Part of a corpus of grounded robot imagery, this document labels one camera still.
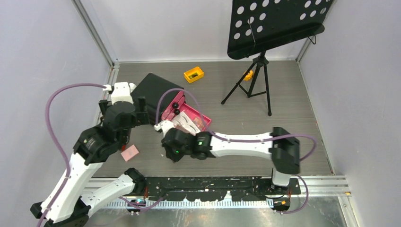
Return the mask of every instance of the music stand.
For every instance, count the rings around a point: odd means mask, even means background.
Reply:
[[[322,33],[323,21],[332,2],[333,0],[233,0],[227,54],[234,60],[258,53],[260,55],[253,59],[252,65],[221,104],[240,87],[247,98],[266,94],[268,116],[271,116],[266,51]],[[255,65],[251,86],[246,91],[240,83]],[[261,67],[266,91],[252,94]]]

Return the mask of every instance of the white wall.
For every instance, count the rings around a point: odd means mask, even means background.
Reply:
[[[71,1],[4,1],[0,8],[0,223],[36,226],[30,206],[43,201],[64,171],[44,122],[48,97],[62,86],[104,84],[109,66]],[[70,155],[94,123],[99,88],[55,98],[51,122]]]
[[[225,60],[232,0],[85,0],[119,61]],[[267,51],[295,59],[305,41]]]
[[[362,226],[400,226],[401,1],[338,1],[301,61],[323,139]]]

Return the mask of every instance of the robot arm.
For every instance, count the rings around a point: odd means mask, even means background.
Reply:
[[[299,140],[287,138],[275,141],[249,143],[229,142],[221,140],[207,131],[199,132],[195,136],[174,128],[170,121],[162,121],[154,126],[156,131],[163,132],[162,146],[166,150],[166,157],[173,162],[179,161],[184,155],[204,160],[208,157],[222,157],[226,155],[256,156],[271,159],[274,164],[272,182],[276,186],[287,187],[291,175],[300,172]],[[217,136],[230,140],[258,140],[290,134],[280,127],[274,127],[272,133],[259,135],[225,135]]]
[[[149,124],[145,99],[140,98],[137,106],[132,101],[134,88],[134,84],[126,82],[115,83],[114,87],[106,86],[105,90],[111,93],[111,102],[99,102],[102,122],[83,131],[76,142],[70,159],[69,179],[45,216],[47,226],[82,226],[93,213],[115,198],[131,192],[141,193],[145,188],[145,178],[130,168],[107,186],[82,194],[90,178],[108,157],[128,143],[131,129]],[[36,218],[45,212],[65,174],[45,201],[32,205],[31,212]]]

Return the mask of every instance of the pink block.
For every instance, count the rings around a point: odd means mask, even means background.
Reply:
[[[121,152],[121,156],[122,158],[124,158],[126,162],[128,162],[131,158],[133,158],[137,154],[139,154],[139,151],[134,145],[130,146],[125,151]]]

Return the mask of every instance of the wood-grain floor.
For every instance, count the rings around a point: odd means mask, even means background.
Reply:
[[[125,63],[120,66],[117,81],[138,84],[149,72],[153,72],[183,86],[196,96],[202,113],[212,119],[213,131],[224,134],[259,134],[271,131],[273,126],[280,126],[290,133],[313,135],[319,140],[319,145],[315,153],[302,162],[301,174],[331,174],[324,146],[320,142],[322,138],[295,61],[272,61],[268,64],[271,117],[267,115],[265,95],[246,98],[240,88],[225,105],[220,104],[250,64],[250,61]],[[189,84],[183,73],[196,66],[205,72],[205,76]],[[251,81],[242,82],[246,89],[250,84]],[[254,93],[264,90],[264,76],[260,74]],[[195,107],[188,96],[186,100]],[[273,167],[270,160],[246,156],[226,156],[203,161],[184,157],[173,163],[165,157],[165,151],[160,146],[161,139],[162,135],[151,126],[132,129],[130,144],[135,144],[140,154],[125,162],[118,152],[109,157],[96,176],[119,176],[130,167],[146,176],[270,175]],[[304,155],[312,143],[308,139],[299,140],[301,155]]]

